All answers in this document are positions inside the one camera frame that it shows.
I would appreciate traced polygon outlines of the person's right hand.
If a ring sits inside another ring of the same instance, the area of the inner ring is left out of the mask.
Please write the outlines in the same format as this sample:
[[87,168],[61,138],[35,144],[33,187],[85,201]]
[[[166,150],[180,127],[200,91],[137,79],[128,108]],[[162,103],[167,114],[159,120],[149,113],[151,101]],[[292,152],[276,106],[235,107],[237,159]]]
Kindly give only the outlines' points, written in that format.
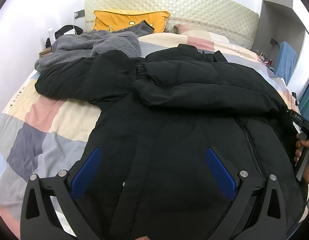
[[295,176],[298,181],[304,179],[309,185],[309,139],[305,133],[297,134],[295,151]]

